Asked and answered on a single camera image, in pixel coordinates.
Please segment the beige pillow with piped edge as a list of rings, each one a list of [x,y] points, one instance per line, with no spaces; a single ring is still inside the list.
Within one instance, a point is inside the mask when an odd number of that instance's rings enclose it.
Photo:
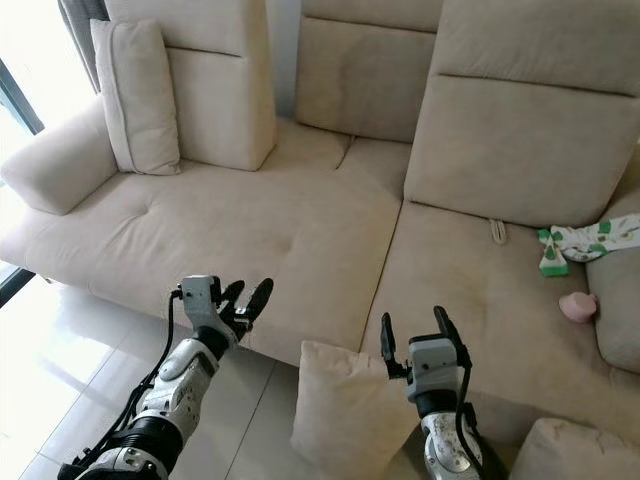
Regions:
[[[111,150],[122,172],[180,173],[177,102],[156,20],[91,20]]]

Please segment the small pink round object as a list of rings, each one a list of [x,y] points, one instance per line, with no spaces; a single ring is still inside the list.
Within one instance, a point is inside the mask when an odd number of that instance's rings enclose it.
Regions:
[[[589,324],[598,312],[598,298],[594,294],[573,292],[559,298],[559,310],[571,323]]]

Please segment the plain beige square pillow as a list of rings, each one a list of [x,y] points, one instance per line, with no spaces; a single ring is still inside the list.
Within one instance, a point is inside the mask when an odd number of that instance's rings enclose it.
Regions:
[[[539,419],[509,480],[640,480],[640,445],[576,422]]]
[[[419,425],[383,362],[306,340],[291,445],[324,480],[379,480]]]

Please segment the grey curtain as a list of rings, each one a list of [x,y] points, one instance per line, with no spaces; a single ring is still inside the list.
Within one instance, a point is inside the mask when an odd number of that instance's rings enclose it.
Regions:
[[[101,91],[97,74],[95,47],[93,47],[90,24],[92,20],[109,20],[104,0],[56,0],[70,37],[81,59],[90,84],[95,93]]]

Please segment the green white patterned cloth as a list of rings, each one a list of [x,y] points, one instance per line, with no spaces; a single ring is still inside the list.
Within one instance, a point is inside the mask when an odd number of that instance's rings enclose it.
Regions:
[[[539,273],[548,278],[567,276],[570,261],[590,262],[614,251],[640,248],[640,212],[589,227],[541,229],[538,238],[543,246]]]

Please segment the wide beige sofa back cushion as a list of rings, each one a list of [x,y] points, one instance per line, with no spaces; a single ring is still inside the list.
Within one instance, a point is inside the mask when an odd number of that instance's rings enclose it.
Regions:
[[[594,223],[640,141],[640,0],[444,0],[404,197]]]

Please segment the beige fabric sofa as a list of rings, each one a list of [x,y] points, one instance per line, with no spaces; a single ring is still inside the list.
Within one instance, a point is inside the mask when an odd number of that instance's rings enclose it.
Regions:
[[[413,142],[276,116],[256,172],[180,156],[177,175],[122,172],[99,95],[3,169],[0,255],[56,282],[161,315],[183,276],[271,278],[253,351],[298,365],[306,340],[375,355],[378,320],[430,332],[443,306],[471,348],[481,434],[521,442],[557,417],[640,443],[640,248],[543,276],[541,229],[404,197]],[[594,223],[640,212],[640,141]],[[594,294],[589,324],[559,298]]]

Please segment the black window frame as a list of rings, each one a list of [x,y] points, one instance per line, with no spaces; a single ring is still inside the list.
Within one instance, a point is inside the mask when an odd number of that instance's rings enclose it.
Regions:
[[[19,125],[26,128],[29,134],[37,134],[44,131],[45,124],[38,118],[35,108],[26,97],[26,93],[22,91],[17,81],[6,67],[4,61],[0,63],[0,99],[1,105],[14,116]],[[6,302],[12,300],[20,289],[35,278],[35,273],[23,268],[5,276],[0,285],[0,305],[4,306]]]

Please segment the low beige sofa back cushion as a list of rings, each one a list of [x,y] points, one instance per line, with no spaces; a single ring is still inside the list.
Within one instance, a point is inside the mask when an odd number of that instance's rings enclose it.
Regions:
[[[443,0],[302,0],[294,118],[413,142]]]

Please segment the narrow beige sofa back cushion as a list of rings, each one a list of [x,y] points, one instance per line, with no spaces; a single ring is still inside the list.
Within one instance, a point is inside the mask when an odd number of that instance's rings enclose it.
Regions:
[[[183,159],[256,172],[275,146],[265,0],[106,0],[114,20],[156,20],[172,70]]]

